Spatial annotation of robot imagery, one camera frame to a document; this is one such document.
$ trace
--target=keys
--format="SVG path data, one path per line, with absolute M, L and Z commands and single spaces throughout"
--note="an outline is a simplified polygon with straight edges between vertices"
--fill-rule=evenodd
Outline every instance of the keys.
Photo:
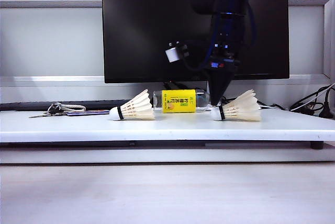
M 85 111 L 86 107 L 81 105 L 62 105 L 61 103 L 53 103 L 48 108 L 48 111 L 43 113 L 43 115 L 32 116 L 29 118 L 41 118 L 41 117 L 50 117 L 50 116 L 64 116 L 67 111 Z
M 54 113 L 54 114 L 45 112 L 45 113 L 43 113 L 42 115 L 31 116 L 31 117 L 29 117 L 29 118 L 42 118 L 42 117 L 51 117 L 51 116 L 64 116 L 64 115 L 66 115 L 65 112 Z

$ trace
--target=shuttlecock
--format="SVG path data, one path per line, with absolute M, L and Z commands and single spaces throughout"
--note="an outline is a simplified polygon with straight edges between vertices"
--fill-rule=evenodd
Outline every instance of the shuttlecock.
M 255 95 L 252 89 L 246 91 L 226 105 L 213 107 L 210 115 L 213 120 L 261 121 L 261 107 L 257 104 Z
M 110 119 L 122 120 L 122 119 L 142 119 L 142 120 L 154 120 L 152 105 L 149 99 L 148 90 L 145 89 L 143 92 L 135 96 L 132 100 L 126 102 L 124 105 L 114 107 L 109 112 Z

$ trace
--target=white wall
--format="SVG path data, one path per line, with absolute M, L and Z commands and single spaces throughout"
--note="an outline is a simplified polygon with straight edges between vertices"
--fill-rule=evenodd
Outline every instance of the white wall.
M 323 73 L 323 6 L 289 8 L 291 74 Z M 102 76 L 100 8 L 0 9 L 1 102 L 130 98 L 160 84 L 105 85 L 97 82 L 30 81 L 34 76 Z M 11 77 L 26 76 L 24 82 Z M 327 85 L 327 78 L 282 81 L 234 81 L 227 96 L 254 88 L 266 103 L 290 105 Z

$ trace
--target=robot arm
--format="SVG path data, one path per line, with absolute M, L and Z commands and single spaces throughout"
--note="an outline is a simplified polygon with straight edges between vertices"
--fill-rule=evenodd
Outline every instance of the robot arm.
M 192 71 L 203 70 L 208 78 L 210 100 L 217 105 L 230 84 L 239 65 L 238 53 L 243 46 L 248 0 L 191 0 L 193 10 L 212 15 L 210 41 L 207 54 L 197 67 L 191 67 L 185 59 L 187 46 L 177 43 L 166 51 L 170 62 L 183 59 Z

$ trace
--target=black monitor screen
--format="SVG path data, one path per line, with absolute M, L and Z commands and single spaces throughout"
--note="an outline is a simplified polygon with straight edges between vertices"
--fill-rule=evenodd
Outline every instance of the black monitor screen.
M 252 33 L 246 17 L 246 46 L 235 79 L 288 78 L 288 0 L 249 3 L 257 38 L 248 46 Z M 169 42 L 208 39 L 210 19 L 195 13 L 190 0 L 103 0 L 105 82 L 206 80 L 201 72 L 187 70 L 183 61 L 169 63 L 165 50 Z

